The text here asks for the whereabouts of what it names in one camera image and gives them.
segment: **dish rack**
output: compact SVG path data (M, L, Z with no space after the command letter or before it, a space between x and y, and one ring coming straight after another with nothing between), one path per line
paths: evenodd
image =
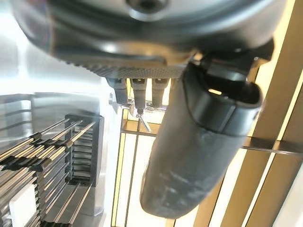
M64 124L50 139L47 133ZM91 189L96 187L101 165L104 118L92 113L68 114L65 119L37 132L0 154L0 226L13 227L9 202L25 186L35 188L36 212L26 227L72 227ZM68 185L72 192L53 222L45 220ZM81 189L83 194L75 197ZM60 219L71 200L78 205L68 223Z

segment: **black cylinder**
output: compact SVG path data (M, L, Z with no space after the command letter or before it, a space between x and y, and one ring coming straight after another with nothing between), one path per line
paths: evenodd
M262 100L255 84L213 79L193 64L173 92L140 197L143 210L169 219L187 214L208 195L241 147Z

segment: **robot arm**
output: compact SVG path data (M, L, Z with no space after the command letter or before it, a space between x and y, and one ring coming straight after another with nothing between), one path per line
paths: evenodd
M12 0L28 39L48 54L106 77L120 104L131 80L136 108L178 79L143 178L142 208L179 218L214 187L262 102L247 82L269 61L285 0ZM196 52L203 57L191 61Z

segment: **wooden slat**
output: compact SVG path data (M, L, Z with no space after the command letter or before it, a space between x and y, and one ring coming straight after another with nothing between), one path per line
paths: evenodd
M302 47L302 35L297 31L299 26L297 20L302 9L299 4L302 3L303 1L300 0L295 3L294 9L296 10L293 11L289 22L266 95L266 104L253 133L254 137L270 140L273 145L280 132L302 70L303 57L298 51L298 48ZM269 153L261 151L247 151L221 224L222 227L242 226L267 166L269 155Z
M194 227L207 227L212 217L223 179L213 188L211 193L200 203Z
M303 149L303 87L283 135L283 141ZM302 165L302 156L277 154L247 222L247 227L272 226Z

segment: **stainless steel surface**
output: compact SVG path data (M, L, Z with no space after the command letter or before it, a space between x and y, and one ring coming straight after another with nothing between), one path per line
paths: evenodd
M75 186L74 190L71 192L71 194L69 195L69 197L67 198L67 200L65 201L64 205L62 206L62 208L60 209L60 211L58 212L58 214L56 215L54 222L58 223L61 215L65 212L65 209L67 208L68 204L70 203L70 201L72 200L73 196L75 195L77 189L79 188L80 183L77 183L77 185Z
M84 209L80 210L74 222L75 227L102 226L101 219L104 220L106 214L109 217L111 212L112 181L115 179L114 165L120 133L121 110L115 113L107 99L113 89L106 80L90 71L60 62L30 44L10 14L8 3L8 0L0 1L0 154L34 132L61 121L66 114L84 110L104 116L106 139L103 151L99 151L102 152L99 183L96 188L91 188L83 203ZM64 124L44 136L50 139L62 130ZM60 163L50 171L45 180L52 178L62 165ZM12 175L12 171L6 171L2 176L11 178ZM67 187L64 183L60 182L49 198L46 204L48 212L64 202L58 197Z
M42 134L42 135L45 135L45 134L48 133L50 130L52 130L52 129L54 129L55 127L59 126L60 124L66 123L66 122L68 122L68 121L69 121L69 119L62 119L61 121L59 121L59 122L57 122L57 123L55 123L55 124L53 124L53 125L47 127L46 129L42 130L42 131L41 131L41 134Z

